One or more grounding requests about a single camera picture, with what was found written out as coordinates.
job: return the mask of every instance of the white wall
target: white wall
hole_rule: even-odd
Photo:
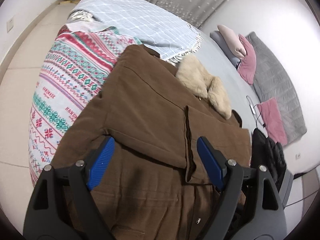
[[[229,0],[201,30],[217,24],[247,35],[255,31],[286,69],[297,91],[308,132],[284,149],[291,172],[320,163],[320,27],[298,0]]]
[[[24,29],[56,0],[4,0],[0,7],[0,64]],[[7,33],[7,21],[14,16],[14,27]]]

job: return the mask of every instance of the blue gripper pad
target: blue gripper pad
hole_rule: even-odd
[[[96,161],[93,163],[92,167],[89,170],[87,187],[90,191],[100,184],[102,176],[108,168],[108,164],[111,160],[111,157],[113,156],[114,150],[115,139],[113,137],[110,137],[109,140],[106,142],[105,146],[102,148]]]
[[[204,137],[199,137],[197,140],[197,152],[205,170],[207,171],[211,183],[222,191],[225,187],[225,183],[223,181],[224,170],[220,166],[220,163],[222,164],[223,160],[222,162],[219,160],[221,157],[224,158],[222,153],[215,150]]]

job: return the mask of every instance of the fur collar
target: fur collar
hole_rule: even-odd
[[[176,78],[199,98],[207,98],[225,119],[231,117],[228,93],[219,77],[208,73],[194,54],[183,57]]]

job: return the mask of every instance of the electrical outlet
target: electrical outlet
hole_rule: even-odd
[[[12,30],[13,26],[14,26],[14,21],[12,17],[9,21],[7,21],[7,33]]]

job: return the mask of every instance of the pink pillow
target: pink pillow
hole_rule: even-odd
[[[235,34],[233,30],[224,25],[218,25],[218,30],[226,41],[229,49],[232,54],[235,55],[239,59],[243,59],[247,52],[241,41],[239,40],[239,36]]]
[[[266,124],[266,130],[268,136],[275,142],[281,143],[283,146],[288,143],[287,135],[285,134],[281,115],[278,108],[278,103],[276,98],[270,98],[269,100],[257,104],[259,113]]]
[[[247,56],[245,56],[238,66],[238,73],[249,85],[253,84],[254,73],[256,72],[257,59],[256,53],[252,45],[247,41],[247,39],[239,34],[241,43],[243,44],[245,50],[247,51]]]

